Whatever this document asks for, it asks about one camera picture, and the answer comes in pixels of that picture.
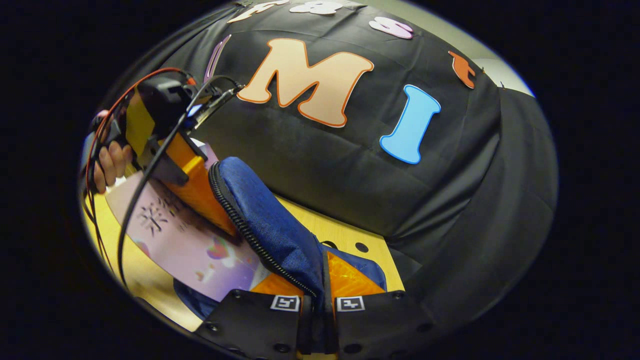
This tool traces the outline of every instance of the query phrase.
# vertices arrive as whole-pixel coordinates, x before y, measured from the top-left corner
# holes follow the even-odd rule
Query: black zipper
[[[225,210],[231,222],[234,223],[236,229],[240,232],[240,235],[249,243],[249,246],[258,254],[262,263],[266,265],[266,267],[273,273],[278,274],[293,285],[298,287],[300,290],[308,293],[312,297],[316,298],[316,293],[311,290],[309,287],[305,286],[302,282],[299,282],[296,278],[293,277],[290,273],[280,266],[273,256],[269,254],[269,252],[260,244],[256,236],[253,234],[253,231],[249,228],[249,225],[244,221],[244,218],[236,211],[235,207],[231,204],[231,202],[225,198],[220,189],[220,184],[218,182],[218,178],[216,174],[220,172],[220,162],[217,161],[210,169],[209,169],[209,185],[211,186],[211,190],[213,191],[213,195],[216,200],[222,205],[222,208]]]

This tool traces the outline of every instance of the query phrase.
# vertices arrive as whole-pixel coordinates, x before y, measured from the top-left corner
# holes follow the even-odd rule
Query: orange letter
[[[300,40],[277,38],[269,41],[267,57],[238,98],[263,104],[271,98],[267,90],[276,76],[278,104],[290,105],[303,92],[315,86],[309,100],[298,105],[305,117],[331,127],[347,122],[344,108],[360,76],[373,70],[373,63],[352,53],[336,53],[309,67],[307,47]]]
[[[449,55],[453,56],[453,64],[451,66],[453,66],[453,71],[456,72],[456,75],[458,75],[460,80],[462,80],[465,85],[469,86],[470,88],[474,88],[475,85],[474,82],[469,79],[469,73],[471,73],[473,76],[476,76],[476,72],[471,69],[471,67],[469,66],[469,62],[462,58],[462,56],[451,51],[449,51]]]
[[[264,10],[271,8],[273,5],[282,5],[288,2],[289,0],[280,0],[280,1],[270,1],[268,3],[256,4],[253,6],[253,8],[251,8],[251,10],[247,11],[246,13],[242,13],[241,15],[227,21],[227,24],[230,24],[231,22],[249,19],[251,15],[253,15],[254,13],[261,13]]]

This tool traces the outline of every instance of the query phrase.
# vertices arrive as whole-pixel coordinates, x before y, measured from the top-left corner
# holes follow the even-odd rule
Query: black cable
[[[136,206],[136,203],[138,202],[138,199],[140,198],[140,194],[142,193],[142,189],[144,189],[144,186],[146,185],[146,183],[148,182],[149,178],[151,177],[151,173],[156,169],[156,166],[159,163],[159,161],[161,159],[161,156],[164,155],[164,153],[166,152],[167,148],[169,147],[169,145],[171,144],[171,142],[173,141],[173,139],[177,135],[178,131],[180,130],[180,127],[182,127],[182,124],[186,120],[187,115],[191,111],[192,107],[195,105],[196,101],[200,98],[202,93],[209,86],[211,86],[213,84],[213,82],[216,81],[217,79],[226,79],[226,80],[229,80],[232,84],[234,84],[234,86],[236,88],[241,87],[241,85],[238,82],[234,81],[233,79],[231,79],[228,76],[217,75],[217,76],[212,76],[211,78],[209,78],[207,80],[207,82],[204,83],[202,85],[202,87],[198,90],[196,95],[192,98],[192,100],[189,103],[189,105],[187,106],[186,110],[184,111],[182,116],[180,116],[180,119],[178,120],[178,123],[176,123],[175,127],[173,127],[173,129],[171,130],[171,133],[169,133],[169,135],[164,139],[164,142],[163,142],[162,146],[160,146],[160,148],[156,152],[156,155],[151,159],[151,162],[149,163],[149,166],[144,171],[144,174],[142,175],[142,179],[140,180],[140,183],[136,187],[136,190],[134,191],[133,196],[131,197],[131,201],[129,203],[129,206],[127,207],[127,212],[125,213],[124,219],[122,220],[122,227],[120,228],[120,235],[118,236],[118,271],[120,272],[120,278],[122,279],[122,284],[124,284],[125,288],[127,287],[127,281],[124,278],[124,270],[123,270],[123,266],[122,266],[122,248],[124,246],[124,237],[125,237],[125,234],[126,234],[127,227],[129,226],[129,221],[130,221],[131,216],[133,214],[133,210],[134,210],[134,208]]]

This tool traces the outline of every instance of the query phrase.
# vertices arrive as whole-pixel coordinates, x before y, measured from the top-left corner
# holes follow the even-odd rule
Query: pink paper
[[[212,154],[208,162],[215,161]],[[141,178],[137,172],[106,195],[120,224]],[[140,195],[127,234],[173,277],[217,301],[233,289],[251,290],[269,274],[246,241],[232,239],[154,179]]]

